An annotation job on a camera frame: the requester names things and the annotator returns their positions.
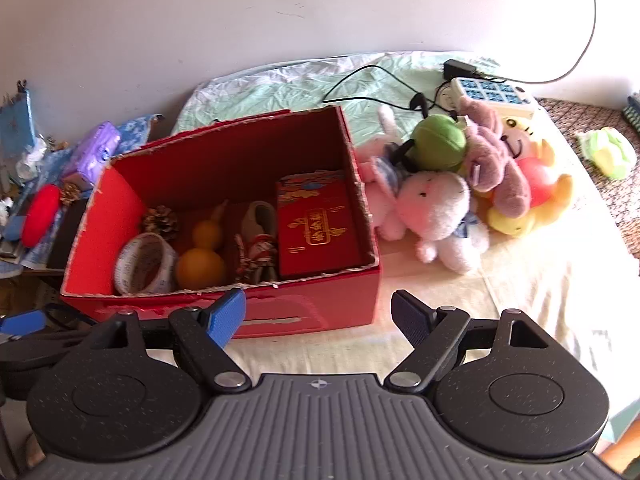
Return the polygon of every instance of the metal screw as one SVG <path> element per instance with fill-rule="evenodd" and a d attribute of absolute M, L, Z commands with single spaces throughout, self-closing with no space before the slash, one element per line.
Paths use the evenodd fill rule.
<path fill-rule="evenodd" d="M 240 372 L 220 372 L 213 380 L 223 388 L 238 388 L 246 382 L 246 377 Z"/>
<path fill-rule="evenodd" d="M 391 374 L 389 377 L 389 382 L 393 384 L 393 386 L 398 386 L 400 388 L 411 388 L 412 386 L 417 386 L 420 384 L 420 375 L 414 374 L 413 372 L 396 372 Z"/>

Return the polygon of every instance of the brown woven mat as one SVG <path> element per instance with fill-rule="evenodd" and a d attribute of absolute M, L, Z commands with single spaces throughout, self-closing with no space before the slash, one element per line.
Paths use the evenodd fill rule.
<path fill-rule="evenodd" d="M 600 173 L 598 168 L 585 160 L 580 151 L 576 132 L 596 130 L 612 126 L 623 134 L 636 153 L 640 153 L 640 137 L 626 124 L 619 110 L 597 106 L 581 105 L 558 99 L 538 99 L 551 116 L 572 150 L 578 155 L 602 198 L 607 203 L 629 252 L 640 258 L 640 165 L 636 165 L 625 180 L 611 180 Z"/>

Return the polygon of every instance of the white tape roll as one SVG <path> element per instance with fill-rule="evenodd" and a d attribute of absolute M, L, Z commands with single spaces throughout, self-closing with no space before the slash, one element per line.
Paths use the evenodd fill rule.
<path fill-rule="evenodd" d="M 132 238 L 120 251 L 113 273 L 116 290 L 123 295 L 162 294 L 174 290 L 174 248 L 155 233 Z"/>

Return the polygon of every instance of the gray ribbed surface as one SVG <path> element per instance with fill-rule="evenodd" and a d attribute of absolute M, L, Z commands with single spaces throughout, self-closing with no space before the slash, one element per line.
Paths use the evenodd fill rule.
<path fill-rule="evenodd" d="M 315 388 L 317 380 L 327 384 Z M 551 465 L 485 457 L 453 439 L 415 396 L 373 375 L 266 375 L 219 397 L 198 427 L 146 458 L 85 464 L 48 457 L 28 480 L 606 480 L 591 454 Z"/>

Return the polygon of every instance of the green plastic wrapped object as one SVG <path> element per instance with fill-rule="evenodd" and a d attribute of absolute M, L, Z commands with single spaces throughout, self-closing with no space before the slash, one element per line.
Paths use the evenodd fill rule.
<path fill-rule="evenodd" d="M 634 147 L 624 135 L 609 126 L 580 136 L 580 149 L 584 158 L 609 178 L 626 178 L 636 165 Z"/>
<path fill-rule="evenodd" d="M 456 171 L 465 156 L 466 138 L 446 115 L 430 115 L 416 124 L 409 155 L 423 171 Z"/>

